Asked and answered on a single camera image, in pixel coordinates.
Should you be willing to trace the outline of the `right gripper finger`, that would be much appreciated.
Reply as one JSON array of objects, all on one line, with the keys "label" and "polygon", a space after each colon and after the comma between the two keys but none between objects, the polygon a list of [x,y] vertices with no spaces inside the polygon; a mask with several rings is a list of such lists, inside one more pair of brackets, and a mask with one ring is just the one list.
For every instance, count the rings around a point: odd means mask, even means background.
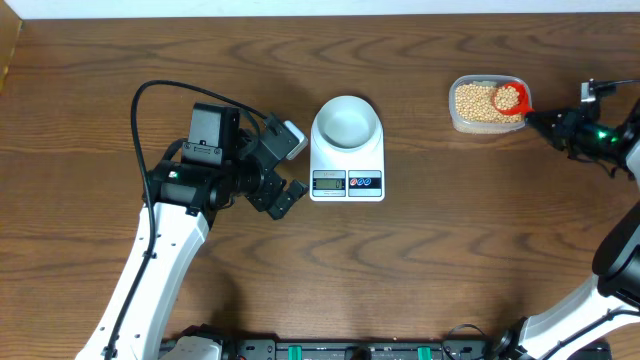
[{"label": "right gripper finger", "polygon": [[544,119],[539,117],[526,117],[526,124],[536,130],[538,134],[544,138],[554,149],[565,150],[566,135],[565,129],[562,124],[551,119]]},{"label": "right gripper finger", "polygon": [[568,112],[568,108],[548,111],[533,111],[527,114],[527,122],[556,123],[560,121]]}]

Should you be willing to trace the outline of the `red plastic measuring scoop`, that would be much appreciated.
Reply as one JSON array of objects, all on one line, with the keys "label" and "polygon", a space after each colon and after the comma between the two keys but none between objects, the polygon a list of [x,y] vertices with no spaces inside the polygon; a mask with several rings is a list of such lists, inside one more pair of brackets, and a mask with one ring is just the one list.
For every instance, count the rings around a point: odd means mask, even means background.
[{"label": "red plastic measuring scoop", "polygon": [[526,115],[533,112],[529,91],[520,82],[499,86],[491,98],[491,104],[505,116]]}]

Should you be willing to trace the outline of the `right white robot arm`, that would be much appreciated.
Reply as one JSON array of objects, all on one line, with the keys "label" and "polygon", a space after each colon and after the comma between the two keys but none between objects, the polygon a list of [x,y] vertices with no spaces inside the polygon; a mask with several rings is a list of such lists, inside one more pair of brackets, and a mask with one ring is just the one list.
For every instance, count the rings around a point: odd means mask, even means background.
[{"label": "right white robot arm", "polygon": [[[639,180],[639,106],[610,128],[597,123],[594,102],[577,109],[529,112],[527,125],[572,160],[613,165]],[[592,274],[550,309],[507,330],[488,359],[568,359],[604,335],[639,322],[639,206],[598,247]]]}]

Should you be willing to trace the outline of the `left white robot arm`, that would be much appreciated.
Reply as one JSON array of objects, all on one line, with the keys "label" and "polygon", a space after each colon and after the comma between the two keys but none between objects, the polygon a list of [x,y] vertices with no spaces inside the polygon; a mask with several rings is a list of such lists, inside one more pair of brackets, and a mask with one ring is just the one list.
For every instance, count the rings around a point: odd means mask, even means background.
[{"label": "left white robot arm", "polygon": [[155,359],[184,276],[216,214],[238,197],[278,220],[308,187],[275,168],[308,143],[290,121],[270,115],[243,129],[241,109],[197,103],[189,135],[149,173],[130,255],[81,359]]}]

